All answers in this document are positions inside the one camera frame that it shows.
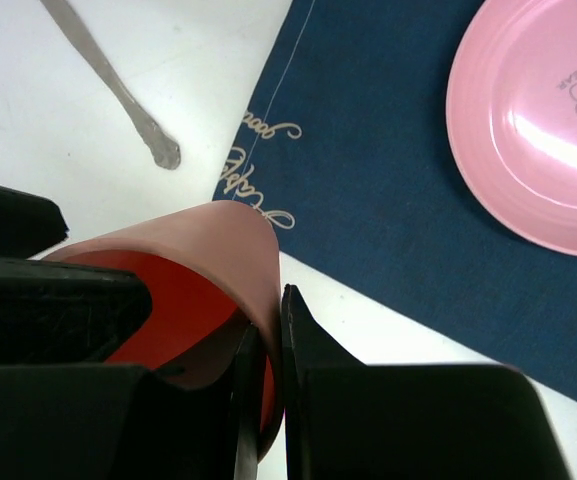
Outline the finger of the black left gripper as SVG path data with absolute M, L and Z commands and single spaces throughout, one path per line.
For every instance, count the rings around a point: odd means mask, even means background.
M 0 186 L 0 256 L 33 257 L 64 241 L 68 232 L 53 201 Z
M 0 365 L 104 361 L 151 311 L 132 272 L 0 257 Z

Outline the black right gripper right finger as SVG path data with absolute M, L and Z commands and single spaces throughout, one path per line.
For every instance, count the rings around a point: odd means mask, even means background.
M 287 473 L 292 479 L 567 479 L 529 380 L 498 364 L 367 365 L 281 304 Z

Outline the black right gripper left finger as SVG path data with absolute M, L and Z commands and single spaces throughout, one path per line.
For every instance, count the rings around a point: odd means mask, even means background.
M 196 389 L 136 365 L 0 367 L 0 479 L 252 479 L 264 352 Z

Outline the pink plastic cup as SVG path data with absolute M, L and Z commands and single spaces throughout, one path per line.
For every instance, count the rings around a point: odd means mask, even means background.
M 133 272 L 152 311 L 110 357 L 156 369 L 199 346 L 234 314 L 254 325 L 266 352 L 258 456 L 280 429 L 282 360 L 279 245 L 250 206 L 212 201 L 141 222 L 47 255 L 52 262 Z

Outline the dark blue cloth placemat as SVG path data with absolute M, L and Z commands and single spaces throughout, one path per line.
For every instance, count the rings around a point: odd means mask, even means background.
M 577 401 L 577 257 L 521 239 L 455 165 L 445 96 L 476 1 L 295 1 L 214 196 L 288 255 Z

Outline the pink plastic plate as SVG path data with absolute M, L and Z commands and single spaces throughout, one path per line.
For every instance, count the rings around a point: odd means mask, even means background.
M 450 147 L 481 205 L 577 256 L 577 1 L 487 1 L 454 57 Z

